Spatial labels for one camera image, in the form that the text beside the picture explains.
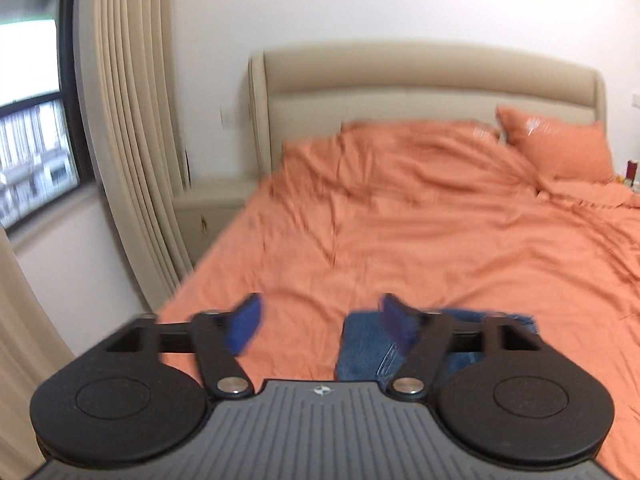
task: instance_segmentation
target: pillow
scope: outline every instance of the pillow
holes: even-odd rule
[[[465,121],[376,121],[368,119],[360,119],[355,121],[343,121],[340,126],[341,132],[348,130],[355,130],[357,128],[365,128],[366,126],[433,126],[440,124],[446,128],[455,128],[461,134],[476,137],[478,139],[487,140],[489,142],[497,143],[500,140],[500,130],[491,124],[486,124],[481,121],[465,120]]]
[[[615,177],[602,123],[565,123],[516,108],[496,108],[507,142],[547,178],[608,182]]]

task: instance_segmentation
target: nightstand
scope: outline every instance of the nightstand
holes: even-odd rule
[[[244,209],[257,187],[256,178],[212,178],[199,181],[174,198],[175,216],[191,263],[202,257]]]

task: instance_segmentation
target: logo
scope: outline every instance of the logo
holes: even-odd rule
[[[324,397],[325,395],[328,395],[332,392],[333,390],[331,388],[329,388],[328,386],[324,386],[324,384],[321,384],[320,386],[316,386],[313,389],[313,392],[315,394],[318,394],[320,397]]]

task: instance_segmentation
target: nightstand drawer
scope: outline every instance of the nightstand drawer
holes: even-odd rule
[[[220,232],[242,209],[242,205],[176,209],[175,216],[191,263],[195,264],[202,257]]]

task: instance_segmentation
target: window frame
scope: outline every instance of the window frame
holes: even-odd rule
[[[62,102],[65,111],[66,129],[68,131],[71,155],[76,163],[78,172],[78,185],[54,199],[39,206],[39,208],[27,213],[25,216],[4,228],[8,235],[20,230],[25,224],[33,221],[42,212],[51,208],[54,204],[64,200],[70,194],[82,189],[87,184],[95,181],[94,167],[91,162],[89,146],[84,132],[80,101],[78,98],[78,85],[76,84],[76,68],[74,62],[74,0],[60,0],[58,7],[58,77],[60,90],[49,92],[20,101],[8,103],[0,107],[0,118],[10,114],[26,110],[50,101]]]

